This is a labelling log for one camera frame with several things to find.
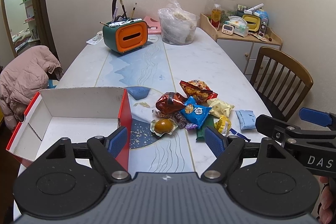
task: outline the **hand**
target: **hand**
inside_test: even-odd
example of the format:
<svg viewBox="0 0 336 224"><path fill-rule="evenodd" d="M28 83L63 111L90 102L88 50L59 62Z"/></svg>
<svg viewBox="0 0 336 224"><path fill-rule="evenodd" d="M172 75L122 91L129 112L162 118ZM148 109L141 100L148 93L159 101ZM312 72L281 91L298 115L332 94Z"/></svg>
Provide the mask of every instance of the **hand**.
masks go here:
<svg viewBox="0 0 336 224"><path fill-rule="evenodd" d="M328 183L329 178L327 177L320 177L319 181L321 183ZM320 202L321 202L321 207L320 207L320 219L319 222L322 224L328 224L333 218L333 212L330 209L330 205L333 203L334 197L330 191L330 187L327 186L323 189Z"/></svg>

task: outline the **open box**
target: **open box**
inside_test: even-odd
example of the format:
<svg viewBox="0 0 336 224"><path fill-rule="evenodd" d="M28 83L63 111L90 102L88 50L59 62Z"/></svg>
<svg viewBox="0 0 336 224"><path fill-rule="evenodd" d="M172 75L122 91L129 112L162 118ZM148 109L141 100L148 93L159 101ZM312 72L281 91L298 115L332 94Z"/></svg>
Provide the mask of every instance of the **open box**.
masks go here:
<svg viewBox="0 0 336 224"><path fill-rule="evenodd" d="M115 87L40 90L24 112L6 147L25 167L61 137L72 143L107 137L120 126L127 142L116 160L127 170L132 114L126 89ZM76 159L90 166L89 160Z"/></svg>

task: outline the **marble table top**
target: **marble table top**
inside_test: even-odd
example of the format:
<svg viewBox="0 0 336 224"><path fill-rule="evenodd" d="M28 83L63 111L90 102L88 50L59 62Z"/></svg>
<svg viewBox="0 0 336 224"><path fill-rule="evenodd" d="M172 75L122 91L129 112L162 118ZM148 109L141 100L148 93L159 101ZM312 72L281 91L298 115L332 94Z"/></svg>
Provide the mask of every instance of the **marble table top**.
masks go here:
<svg viewBox="0 0 336 224"><path fill-rule="evenodd" d="M147 126L154 119L152 109L155 102L163 93L179 92L185 96L179 82L195 79L204 81L218 93L219 99L233 104L234 110L253 110L256 117L261 114L270 116L238 67L199 28L196 29L193 43L185 46L166 44L160 35L149 35L146 46L124 55L110 50L104 41L87 45L68 68L57 88L144 87L147 96L142 99L136 100L129 91L133 124L128 171L132 176L136 172L193 171L201 175L216 158L204 142L196 142L196 130L178 129L172 135L165 134L157 139L151 136ZM137 104L139 102L145 102L150 107ZM230 114L232 128L242 133L234 110ZM243 130L243 134L251 142L260 142L264 137L256 130ZM253 162L255 159L245 159L243 165Z"/></svg>

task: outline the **pink puffer jacket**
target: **pink puffer jacket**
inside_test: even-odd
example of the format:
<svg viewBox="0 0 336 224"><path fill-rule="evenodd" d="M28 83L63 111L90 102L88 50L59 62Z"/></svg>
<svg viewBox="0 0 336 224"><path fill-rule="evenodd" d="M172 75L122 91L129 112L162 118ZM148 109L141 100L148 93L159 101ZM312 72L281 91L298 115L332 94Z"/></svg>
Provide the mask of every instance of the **pink puffer jacket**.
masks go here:
<svg viewBox="0 0 336 224"><path fill-rule="evenodd" d="M12 62L0 74L0 107L6 126L13 130L23 121L24 111L37 91L48 86L47 73L60 80L61 65L46 46L32 47Z"/></svg>

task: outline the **doorway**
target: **doorway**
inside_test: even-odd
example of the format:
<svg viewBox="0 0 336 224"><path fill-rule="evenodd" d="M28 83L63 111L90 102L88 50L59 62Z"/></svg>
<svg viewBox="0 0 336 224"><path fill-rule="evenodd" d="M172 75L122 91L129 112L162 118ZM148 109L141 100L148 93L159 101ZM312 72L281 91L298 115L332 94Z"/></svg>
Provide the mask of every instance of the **doorway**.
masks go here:
<svg viewBox="0 0 336 224"><path fill-rule="evenodd" d="M14 57L33 46L45 45L58 58L45 0L1 0L1 6Z"/></svg>

